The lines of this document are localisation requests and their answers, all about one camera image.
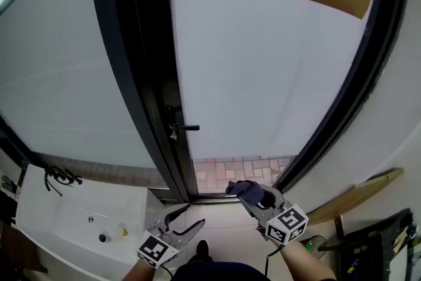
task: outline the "black door handle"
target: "black door handle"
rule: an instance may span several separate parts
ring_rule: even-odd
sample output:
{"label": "black door handle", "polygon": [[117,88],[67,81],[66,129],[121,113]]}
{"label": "black door handle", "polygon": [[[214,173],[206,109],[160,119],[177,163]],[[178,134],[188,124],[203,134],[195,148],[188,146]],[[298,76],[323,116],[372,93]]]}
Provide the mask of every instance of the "black door handle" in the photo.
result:
{"label": "black door handle", "polygon": [[177,140],[178,130],[183,130],[183,131],[198,131],[198,130],[200,130],[199,125],[180,126],[179,124],[176,123],[176,113],[178,111],[181,111],[181,110],[182,110],[182,108],[179,105],[176,105],[176,106],[168,105],[166,107],[166,111],[168,113],[168,119],[170,121],[170,123],[169,123],[169,127],[171,129],[170,137],[173,140]]}

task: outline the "shoe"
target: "shoe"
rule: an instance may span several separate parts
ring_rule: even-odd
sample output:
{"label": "shoe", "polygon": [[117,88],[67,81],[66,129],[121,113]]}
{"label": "shoe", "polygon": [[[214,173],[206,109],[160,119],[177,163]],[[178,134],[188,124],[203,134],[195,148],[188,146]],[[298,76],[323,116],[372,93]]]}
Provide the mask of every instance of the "shoe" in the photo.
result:
{"label": "shoe", "polygon": [[200,258],[209,256],[209,246],[206,240],[201,240],[196,246],[196,255]]}

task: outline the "door frame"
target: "door frame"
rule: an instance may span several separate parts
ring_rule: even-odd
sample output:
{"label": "door frame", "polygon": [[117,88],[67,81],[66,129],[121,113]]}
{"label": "door frame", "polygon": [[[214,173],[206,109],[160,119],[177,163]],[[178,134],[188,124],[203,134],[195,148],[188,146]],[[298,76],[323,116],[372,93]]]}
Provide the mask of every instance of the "door frame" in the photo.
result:
{"label": "door frame", "polygon": [[373,0],[364,35],[335,101],[275,186],[290,190],[342,136],[370,97],[395,46],[407,0]]}
{"label": "door frame", "polygon": [[136,0],[93,0],[98,24],[114,77],[146,149],[169,190],[150,189],[160,198],[188,201],[188,195],[169,147],[159,110],[142,35]]}
{"label": "door frame", "polygon": [[[346,131],[368,99],[393,49],[405,5],[406,0],[373,0],[364,35],[337,97],[303,150],[274,184],[281,192],[292,188],[315,166]],[[127,52],[113,51],[115,46],[111,45],[115,45],[115,41],[109,47],[106,43],[114,75],[134,120],[141,114],[141,106],[138,104],[136,108],[131,101],[141,101],[143,105],[145,119],[154,136],[144,138],[142,129],[137,128],[146,141],[145,145],[155,148],[152,153],[156,151],[162,155],[186,200],[226,197],[222,193],[198,194],[186,133],[180,132],[177,141],[170,139],[166,106],[182,106],[171,0],[95,0],[95,8],[101,32],[103,29],[114,31],[109,35],[103,33],[104,42],[117,34],[121,37],[118,50]],[[109,15],[109,11],[115,12],[112,20],[101,18]],[[130,20],[124,17],[131,17],[132,22],[128,23]],[[136,50],[136,60],[129,54],[131,49]],[[118,63],[112,60],[115,58],[112,53],[118,53]],[[121,63],[125,67],[119,68],[118,64]],[[147,81],[144,79],[146,73],[149,75]],[[127,80],[122,80],[127,77],[143,80],[140,84],[133,80],[128,85]],[[182,112],[177,116],[177,123],[184,125]],[[154,141],[158,143],[157,146],[151,145]]]}

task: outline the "faucet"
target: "faucet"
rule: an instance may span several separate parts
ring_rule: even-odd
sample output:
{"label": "faucet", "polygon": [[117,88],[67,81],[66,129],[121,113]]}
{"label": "faucet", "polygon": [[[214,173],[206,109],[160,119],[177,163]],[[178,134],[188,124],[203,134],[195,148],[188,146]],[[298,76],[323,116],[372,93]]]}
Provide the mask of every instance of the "faucet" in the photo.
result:
{"label": "faucet", "polygon": [[79,185],[82,183],[82,177],[81,176],[75,176],[73,173],[71,173],[70,170],[67,168],[61,170],[57,166],[50,166],[49,168],[45,169],[44,174],[44,184],[48,191],[51,191],[50,186],[62,197],[63,194],[60,193],[58,189],[56,189],[50,181],[48,181],[48,177],[52,176],[56,182],[62,184],[62,185],[71,185],[74,182],[77,182]]}

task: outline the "dark cloth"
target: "dark cloth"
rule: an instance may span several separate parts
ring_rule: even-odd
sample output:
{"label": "dark cloth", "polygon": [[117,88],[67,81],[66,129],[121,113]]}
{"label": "dark cloth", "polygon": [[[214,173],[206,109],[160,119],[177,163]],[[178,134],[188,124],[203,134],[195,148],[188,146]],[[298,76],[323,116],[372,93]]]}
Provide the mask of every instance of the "dark cloth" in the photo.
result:
{"label": "dark cloth", "polygon": [[10,198],[7,194],[0,191],[0,220],[10,225],[12,218],[16,216],[18,203]]}
{"label": "dark cloth", "polygon": [[261,272],[243,263],[189,262],[181,266],[172,281],[269,281]]}
{"label": "dark cloth", "polygon": [[257,205],[264,197],[264,191],[261,186],[251,180],[239,180],[234,183],[229,181],[225,190],[227,195],[241,196],[244,200]]}
{"label": "dark cloth", "polygon": [[200,257],[197,254],[192,257],[187,264],[190,263],[212,263],[213,259],[208,255],[207,257]]}

